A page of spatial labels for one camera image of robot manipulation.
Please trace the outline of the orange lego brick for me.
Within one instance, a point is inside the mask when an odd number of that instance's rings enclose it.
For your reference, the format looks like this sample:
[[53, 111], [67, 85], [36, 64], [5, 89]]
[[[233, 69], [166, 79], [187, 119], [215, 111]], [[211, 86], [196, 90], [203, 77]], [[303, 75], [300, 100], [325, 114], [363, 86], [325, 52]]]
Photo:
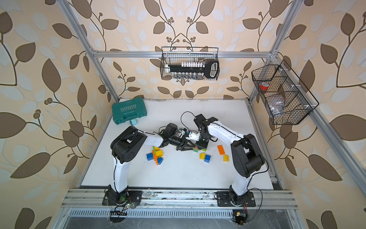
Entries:
[[155, 163], [156, 163], [156, 165], [158, 166], [159, 165], [159, 163], [158, 163], [158, 157], [156, 156], [156, 151], [155, 150], [153, 150], [152, 151], [153, 152], [153, 160], [155, 161]]

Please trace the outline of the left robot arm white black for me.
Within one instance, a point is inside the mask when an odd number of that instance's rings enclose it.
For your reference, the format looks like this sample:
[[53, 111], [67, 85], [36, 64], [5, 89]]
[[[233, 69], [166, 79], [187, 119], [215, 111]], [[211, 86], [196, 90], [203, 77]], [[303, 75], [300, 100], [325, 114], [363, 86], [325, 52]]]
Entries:
[[188, 151], [195, 148], [190, 140], [189, 131], [178, 129], [177, 125], [169, 123], [158, 133], [141, 131], [134, 126], [125, 129], [112, 143], [111, 150], [114, 157], [113, 180], [108, 186], [108, 193], [116, 201], [128, 192], [128, 173], [130, 162], [136, 157], [143, 146], [163, 148], [173, 145], [177, 151]]

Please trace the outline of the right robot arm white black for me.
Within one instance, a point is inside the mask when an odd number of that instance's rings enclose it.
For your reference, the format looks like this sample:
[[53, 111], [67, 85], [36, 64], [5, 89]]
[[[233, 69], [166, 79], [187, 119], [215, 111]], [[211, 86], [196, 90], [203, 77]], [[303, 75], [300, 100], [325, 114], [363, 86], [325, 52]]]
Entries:
[[237, 175], [229, 190], [232, 201], [238, 202], [247, 195], [253, 176], [261, 174], [260, 169], [266, 163], [255, 136], [237, 133], [224, 126], [217, 118], [207, 119], [202, 114], [195, 116], [194, 122], [200, 131], [196, 142], [199, 149], [206, 149], [212, 137], [230, 146]]

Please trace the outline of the orange lego plate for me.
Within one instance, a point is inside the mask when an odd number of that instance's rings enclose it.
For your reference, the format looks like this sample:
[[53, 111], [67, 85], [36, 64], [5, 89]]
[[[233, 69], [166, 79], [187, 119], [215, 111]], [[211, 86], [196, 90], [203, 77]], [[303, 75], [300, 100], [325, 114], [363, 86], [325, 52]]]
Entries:
[[218, 152], [220, 155], [225, 155], [225, 150], [224, 147], [222, 145], [217, 146]]

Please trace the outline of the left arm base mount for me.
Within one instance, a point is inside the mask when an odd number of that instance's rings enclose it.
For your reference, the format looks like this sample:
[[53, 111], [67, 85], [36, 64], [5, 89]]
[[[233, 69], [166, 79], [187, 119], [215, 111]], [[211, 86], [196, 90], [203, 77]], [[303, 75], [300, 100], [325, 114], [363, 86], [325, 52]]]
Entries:
[[103, 206], [132, 206], [135, 208], [141, 203], [142, 191], [123, 191], [122, 193], [116, 193], [113, 189], [106, 190], [105, 196], [102, 202]]

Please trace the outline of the small blue lego brick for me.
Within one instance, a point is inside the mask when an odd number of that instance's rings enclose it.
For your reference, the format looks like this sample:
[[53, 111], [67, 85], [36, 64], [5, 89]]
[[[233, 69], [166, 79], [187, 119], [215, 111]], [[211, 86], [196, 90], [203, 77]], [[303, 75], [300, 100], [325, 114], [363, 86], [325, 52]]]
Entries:
[[147, 157], [147, 160], [150, 161], [150, 160], [153, 160], [154, 159], [154, 154], [153, 153], [149, 153], [146, 155]]

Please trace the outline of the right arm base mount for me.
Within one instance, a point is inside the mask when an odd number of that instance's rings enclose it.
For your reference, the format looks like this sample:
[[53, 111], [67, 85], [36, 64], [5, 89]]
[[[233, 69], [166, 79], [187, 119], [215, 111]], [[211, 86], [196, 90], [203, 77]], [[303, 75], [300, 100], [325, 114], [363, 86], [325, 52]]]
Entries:
[[244, 195], [238, 196], [233, 191], [218, 191], [214, 194], [219, 207], [255, 207], [255, 199], [252, 192], [247, 192]]

